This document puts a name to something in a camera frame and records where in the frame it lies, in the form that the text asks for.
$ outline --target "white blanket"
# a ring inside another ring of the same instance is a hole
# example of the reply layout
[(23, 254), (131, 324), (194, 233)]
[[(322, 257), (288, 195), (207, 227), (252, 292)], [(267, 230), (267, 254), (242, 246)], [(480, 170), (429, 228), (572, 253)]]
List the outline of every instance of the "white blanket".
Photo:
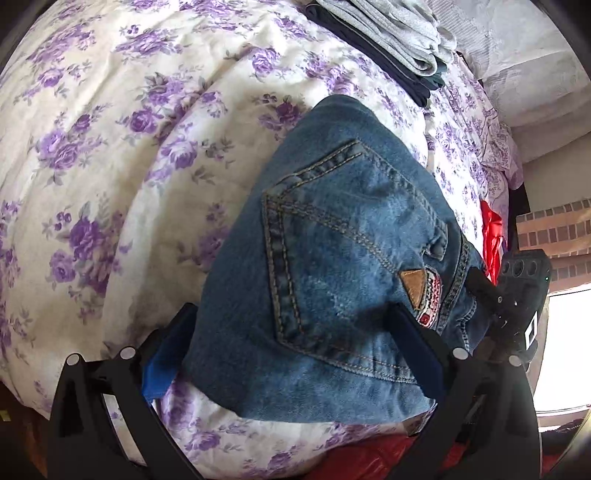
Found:
[[(422, 110), (297, 7), (59, 0), (17, 48), (0, 76), (0, 379), (25, 405), (49, 415), (68, 354), (109, 357), (199, 302), (262, 166), (332, 93), (432, 170), (478, 250), (480, 199), (506, 218), (521, 169), (465, 66)], [(239, 419), (182, 380), (156, 408), (208, 478), (295, 475), (395, 428)]]

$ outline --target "bright window light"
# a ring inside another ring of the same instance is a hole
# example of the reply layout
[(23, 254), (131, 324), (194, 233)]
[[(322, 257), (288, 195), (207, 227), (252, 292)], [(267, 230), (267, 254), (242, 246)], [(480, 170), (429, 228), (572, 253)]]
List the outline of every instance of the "bright window light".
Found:
[(591, 404), (591, 290), (550, 297), (534, 404), (539, 411)]

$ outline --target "brown leather patch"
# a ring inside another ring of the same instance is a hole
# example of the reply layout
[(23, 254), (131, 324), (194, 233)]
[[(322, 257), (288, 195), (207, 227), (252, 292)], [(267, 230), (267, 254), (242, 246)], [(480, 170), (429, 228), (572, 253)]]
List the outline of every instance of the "brown leather patch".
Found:
[(400, 272), (400, 279), (407, 291), (410, 303), (413, 304), (415, 310), (418, 310), (425, 291), (425, 271), (407, 270)]

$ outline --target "red fabric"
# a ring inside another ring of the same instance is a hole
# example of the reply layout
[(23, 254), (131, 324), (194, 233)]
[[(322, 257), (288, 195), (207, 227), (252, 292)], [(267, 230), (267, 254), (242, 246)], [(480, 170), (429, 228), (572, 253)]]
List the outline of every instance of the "red fabric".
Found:
[(501, 271), (501, 244), (503, 243), (503, 220), (498, 213), (491, 210), (484, 200), (480, 201), (482, 209), (482, 233), (484, 235), (484, 263), (488, 277), (496, 285)]
[[(335, 448), (304, 480), (384, 480), (415, 439), (416, 437), (404, 435), (387, 435)], [(465, 451), (466, 445), (455, 443), (447, 454), (441, 471), (459, 463)], [(560, 455), (543, 457), (543, 475), (552, 469), (559, 457)]]

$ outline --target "beige wall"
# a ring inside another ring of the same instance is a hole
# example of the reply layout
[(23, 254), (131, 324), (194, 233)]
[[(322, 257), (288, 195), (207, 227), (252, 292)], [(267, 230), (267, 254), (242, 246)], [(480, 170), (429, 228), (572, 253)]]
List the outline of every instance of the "beige wall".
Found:
[(531, 211), (591, 198), (591, 134), (523, 167)]

